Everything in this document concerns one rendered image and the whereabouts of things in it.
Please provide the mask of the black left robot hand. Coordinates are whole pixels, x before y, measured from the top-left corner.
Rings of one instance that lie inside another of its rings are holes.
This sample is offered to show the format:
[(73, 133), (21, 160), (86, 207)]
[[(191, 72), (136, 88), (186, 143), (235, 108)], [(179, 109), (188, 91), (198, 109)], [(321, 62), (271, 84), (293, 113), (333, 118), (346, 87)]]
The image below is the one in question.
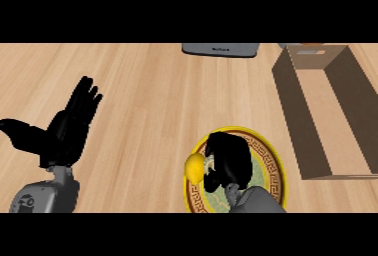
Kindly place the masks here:
[(40, 156), (40, 167), (71, 167), (79, 161), (86, 145), (90, 123), (104, 95), (98, 93), (93, 79), (85, 76), (46, 130), (17, 119), (0, 120), (0, 131), (14, 147)]

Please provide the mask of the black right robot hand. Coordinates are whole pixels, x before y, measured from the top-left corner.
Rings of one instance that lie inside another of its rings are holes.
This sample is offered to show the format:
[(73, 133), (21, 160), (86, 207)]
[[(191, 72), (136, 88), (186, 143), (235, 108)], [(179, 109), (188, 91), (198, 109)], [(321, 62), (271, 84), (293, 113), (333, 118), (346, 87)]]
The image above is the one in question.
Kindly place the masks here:
[(204, 188), (213, 193), (219, 187), (238, 184), (244, 190), (253, 177), (253, 161), (247, 140), (216, 132), (207, 139), (206, 156), (214, 157), (214, 167), (204, 176)]

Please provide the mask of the yellow cupcake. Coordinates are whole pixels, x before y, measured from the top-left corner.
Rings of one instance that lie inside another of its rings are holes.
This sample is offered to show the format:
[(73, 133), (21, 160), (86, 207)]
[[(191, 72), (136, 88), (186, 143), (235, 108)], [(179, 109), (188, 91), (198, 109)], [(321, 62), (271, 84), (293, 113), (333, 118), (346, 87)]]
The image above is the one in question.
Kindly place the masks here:
[(197, 185), (204, 179), (204, 156), (200, 153), (194, 153), (185, 163), (185, 175), (189, 182)]

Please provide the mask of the yellow patterned plate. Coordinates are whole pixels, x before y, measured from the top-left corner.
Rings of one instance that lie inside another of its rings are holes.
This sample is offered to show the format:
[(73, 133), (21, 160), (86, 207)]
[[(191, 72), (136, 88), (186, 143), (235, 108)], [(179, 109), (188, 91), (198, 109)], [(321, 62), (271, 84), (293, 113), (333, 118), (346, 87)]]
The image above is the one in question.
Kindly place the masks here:
[[(226, 126), (216, 129), (243, 137), (248, 143), (253, 162), (253, 179), (248, 186), (260, 186), (272, 194), (282, 208), (287, 208), (287, 174), (279, 154), (268, 139), (243, 126)], [(223, 188), (207, 193), (204, 182), (191, 184), (183, 178), (183, 198), (186, 211), (191, 213), (226, 213), (231, 210)]]

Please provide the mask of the brown cardboard box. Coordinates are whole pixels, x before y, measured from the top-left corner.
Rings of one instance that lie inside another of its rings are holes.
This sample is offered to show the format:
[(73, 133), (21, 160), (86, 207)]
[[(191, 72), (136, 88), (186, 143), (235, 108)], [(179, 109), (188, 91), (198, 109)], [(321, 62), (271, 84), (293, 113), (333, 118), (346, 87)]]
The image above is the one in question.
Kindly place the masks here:
[(378, 92), (346, 45), (290, 45), (272, 68), (305, 180), (378, 179)]

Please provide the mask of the grey flat appliance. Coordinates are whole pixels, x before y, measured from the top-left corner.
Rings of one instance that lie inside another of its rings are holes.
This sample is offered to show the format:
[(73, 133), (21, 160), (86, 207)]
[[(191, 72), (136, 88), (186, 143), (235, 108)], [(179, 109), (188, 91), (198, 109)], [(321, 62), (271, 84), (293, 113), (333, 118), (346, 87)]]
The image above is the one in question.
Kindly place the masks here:
[(200, 56), (254, 58), (259, 47), (259, 43), (183, 43), (182, 51)]

